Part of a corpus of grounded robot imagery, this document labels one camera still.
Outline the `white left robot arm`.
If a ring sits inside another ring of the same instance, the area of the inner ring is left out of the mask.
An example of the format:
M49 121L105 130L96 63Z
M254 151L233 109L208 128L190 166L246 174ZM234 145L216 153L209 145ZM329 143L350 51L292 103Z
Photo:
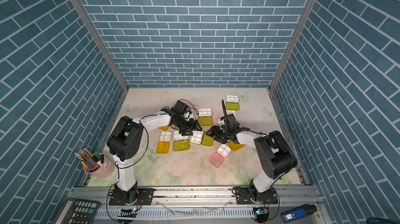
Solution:
M139 202L134 156L139 151L143 134L149 140L149 131L165 126L176 127L183 136L192 136L193 131L202 131L199 122L193 118L185 119L176 113L159 111L141 118L123 116L111 132L107 146L118 171L118 181L112 196L119 203L132 205Z

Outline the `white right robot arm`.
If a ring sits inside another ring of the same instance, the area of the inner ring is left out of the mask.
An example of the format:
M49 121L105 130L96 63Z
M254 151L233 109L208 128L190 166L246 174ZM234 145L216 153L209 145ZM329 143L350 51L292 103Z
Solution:
M234 141L256 149L261 171L249 186L249 194L255 203L265 201L275 182L297 166L292 150L279 131L262 133L244 127L228 131L224 126L213 126L206 135L221 144Z

